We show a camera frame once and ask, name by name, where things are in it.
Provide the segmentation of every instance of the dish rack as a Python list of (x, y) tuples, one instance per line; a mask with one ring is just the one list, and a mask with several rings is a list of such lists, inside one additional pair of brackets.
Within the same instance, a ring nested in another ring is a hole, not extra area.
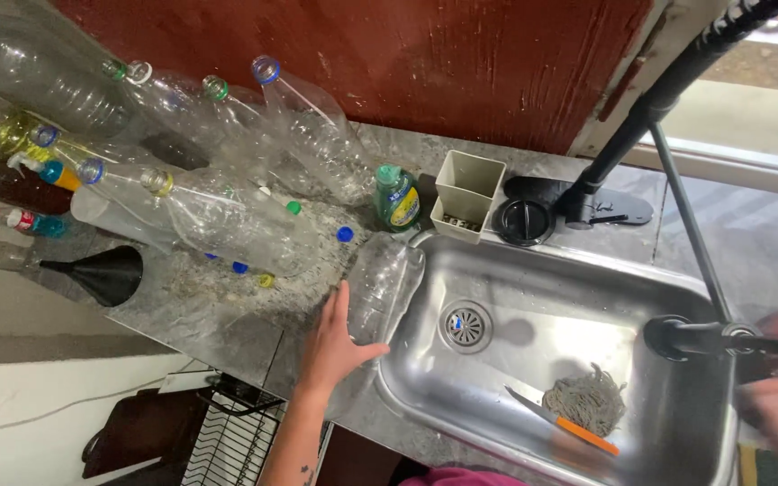
[[(227, 374), (213, 383), (181, 486), (256, 486), (286, 402)], [(321, 459), (331, 423), (324, 422)]]

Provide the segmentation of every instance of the pink shirt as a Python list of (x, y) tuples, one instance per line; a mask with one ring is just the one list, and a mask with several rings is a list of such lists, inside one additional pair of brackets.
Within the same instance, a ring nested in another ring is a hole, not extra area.
[(422, 477), (411, 477), (399, 486), (525, 486), (512, 477), (495, 472), (462, 468), (432, 469)]

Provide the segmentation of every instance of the electrical cord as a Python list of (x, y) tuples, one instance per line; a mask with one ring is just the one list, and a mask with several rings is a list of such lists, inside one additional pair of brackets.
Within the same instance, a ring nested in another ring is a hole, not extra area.
[[(194, 363), (194, 361), (196, 361), (196, 360), (197, 360), (196, 358), (191, 359), (190, 361), (188, 361), (188, 364), (186, 364), (185, 366), (181, 367), (180, 369), (174, 371), (173, 373), (180, 373), (180, 372), (184, 371), (187, 367), (191, 366), (191, 364)], [(71, 403), (69, 403), (67, 405), (60, 406), (59, 408), (56, 408), (55, 410), (51, 410), (50, 412), (47, 412), (46, 414), (40, 414), (37, 417), (26, 418), (24, 420), (17, 420), (16, 422), (10, 422), (8, 424), (2, 424), (2, 425), (0, 425), (0, 431), (2, 429), (8, 429), (8, 428), (11, 428), (11, 427), (16, 427), (17, 425), (29, 424), (31, 422), (35, 422), (35, 421), (38, 421), (38, 420), (41, 420), (41, 419), (45, 419), (45, 418), (49, 417), (50, 415), (59, 414), (59, 412), (61, 412), (63, 410), (66, 410), (68, 408), (71, 408), (74, 405), (79, 405), (81, 403), (87, 403), (87, 402), (90, 402), (90, 401), (109, 399), (109, 398), (112, 398), (112, 397), (115, 397), (115, 396), (118, 396), (118, 395), (124, 395), (125, 393), (136, 392), (140, 388), (144, 388), (144, 387), (147, 387), (149, 385), (154, 385), (154, 384), (156, 384), (156, 383), (158, 383), (160, 381), (164, 381), (164, 379), (166, 379), (166, 378), (167, 378), (167, 375), (165, 375), (165, 376), (163, 376), (161, 378), (158, 378), (157, 380), (152, 380), (152, 381), (146, 382), (143, 385), (139, 385), (139, 386), (134, 387), (134, 388), (128, 388), (127, 390), (122, 390), (121, 392), (108, 393), (106, 395), (101, 395), (99, 397), (92, 397), (92, 398), (89, 398), (89, 399), (73, 401), (73, 402), (71, 402)]]

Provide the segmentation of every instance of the forearm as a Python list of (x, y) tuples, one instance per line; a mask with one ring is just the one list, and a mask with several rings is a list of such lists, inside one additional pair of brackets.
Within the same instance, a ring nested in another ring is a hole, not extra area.
[(287, 405), (260, 486), (312, 486), (320, 448), (320, 429), (329, 396), (297, 387)]

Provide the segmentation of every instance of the black funnel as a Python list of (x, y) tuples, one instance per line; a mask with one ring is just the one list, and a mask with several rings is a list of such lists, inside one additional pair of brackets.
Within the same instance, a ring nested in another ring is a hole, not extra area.
[(68, 275), (105, 307), (124, 304), (143, 277), (143, 258), (134, 247), (116, 247), (72, 262), (41, 260), (39, 265)]

